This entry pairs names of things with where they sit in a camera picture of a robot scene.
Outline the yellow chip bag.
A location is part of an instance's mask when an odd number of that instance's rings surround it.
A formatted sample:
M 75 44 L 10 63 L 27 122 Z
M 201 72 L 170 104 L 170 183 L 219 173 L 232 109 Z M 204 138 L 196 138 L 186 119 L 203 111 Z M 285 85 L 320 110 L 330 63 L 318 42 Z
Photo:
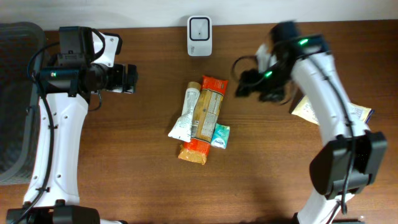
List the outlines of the yellow chip bag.
M 374 110 L 371 108 L 359 106 L 353 103 L 350 104 L 349 111 L 351 114 L 356 115 L 358 119 L 365 124 L 369 122 L 374 113 Z M 307 96 L 303 96 L 298 101 L 297 105 L 294 106 L 290 114 L 303 118 L 304 120 L 313 124 L 318 124 L 317 117 Z

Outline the orange pasta package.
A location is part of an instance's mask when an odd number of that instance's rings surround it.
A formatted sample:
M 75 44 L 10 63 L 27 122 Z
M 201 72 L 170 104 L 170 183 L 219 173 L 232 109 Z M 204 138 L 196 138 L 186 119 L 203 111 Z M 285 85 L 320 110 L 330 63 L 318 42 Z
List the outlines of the orange pasta package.
M 203 76 L 193 112 L 191 140 L 180 146 L 179 159 L 202 165 L 206 163 L 227 86 L 227 80 Z

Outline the teal tissue pack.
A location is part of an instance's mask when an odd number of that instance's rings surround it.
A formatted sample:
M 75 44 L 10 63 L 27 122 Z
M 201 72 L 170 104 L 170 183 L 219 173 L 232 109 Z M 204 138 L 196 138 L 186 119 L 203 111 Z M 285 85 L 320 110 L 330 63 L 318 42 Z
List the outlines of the teal tissue pack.
M 230 134 L 230 127 L 216 123 L 211 139 L 211 146 L 226 149 Z

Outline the white tube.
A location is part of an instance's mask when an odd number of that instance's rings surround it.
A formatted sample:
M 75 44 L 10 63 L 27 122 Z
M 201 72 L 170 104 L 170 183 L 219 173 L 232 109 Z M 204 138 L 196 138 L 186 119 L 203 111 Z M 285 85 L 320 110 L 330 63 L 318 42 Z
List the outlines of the white tube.
M 185 91 L 182 114 L 177 119 L 168 137 L 184 142 L 191 141 L 193 114 L 200 96 L 201 85 L 197 82 L 189 82 Z

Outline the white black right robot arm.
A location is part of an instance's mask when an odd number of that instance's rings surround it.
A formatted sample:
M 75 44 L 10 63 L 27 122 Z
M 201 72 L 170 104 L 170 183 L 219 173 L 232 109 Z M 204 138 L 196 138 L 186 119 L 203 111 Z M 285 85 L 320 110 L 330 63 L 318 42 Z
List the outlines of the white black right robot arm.
M 309 99 L 323 147 L 309 167 L 312 194 L 292 222 L 334 223 L 338 213 L 348 211 L 348 200 L 376 180 L 387 140 L 349 111 L 350 100 L 324 36 L 304 36 L 294 21 L 276 24 L 269 34 L 271 51 L 256 62 L 257 68 L 237 77 L 235 95 L 257 92 L 260 101 L 279 103 L 292 81 Z

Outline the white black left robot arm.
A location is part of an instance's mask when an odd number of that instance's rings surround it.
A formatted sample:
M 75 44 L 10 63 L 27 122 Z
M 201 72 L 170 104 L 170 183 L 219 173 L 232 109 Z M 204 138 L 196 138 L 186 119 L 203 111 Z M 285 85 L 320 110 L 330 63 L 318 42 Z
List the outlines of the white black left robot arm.
M 103 91 L 134 93 L 135 65 L 117 64 L 123 41 L 117 34 L 82 26 L 61 27 L 55 54 L 39 62 L 44 48 L 26 66 L 36 95 L 27 137 L 34 166 L 21 208 L 7 211 L 7 223 L 102 223 L 94 208 L 80 205 L 77 169 L 81 131 L 91 96 Z

